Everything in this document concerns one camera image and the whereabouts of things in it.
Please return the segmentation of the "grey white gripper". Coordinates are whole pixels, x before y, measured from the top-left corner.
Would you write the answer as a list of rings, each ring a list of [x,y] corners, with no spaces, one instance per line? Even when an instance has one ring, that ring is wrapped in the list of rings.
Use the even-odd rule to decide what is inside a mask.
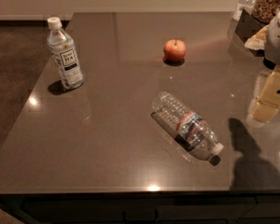
[[[280,9],[268,26],[264,57],[279,65],[259,73],[247,111],[248,124],[267,124],[280,110]]]

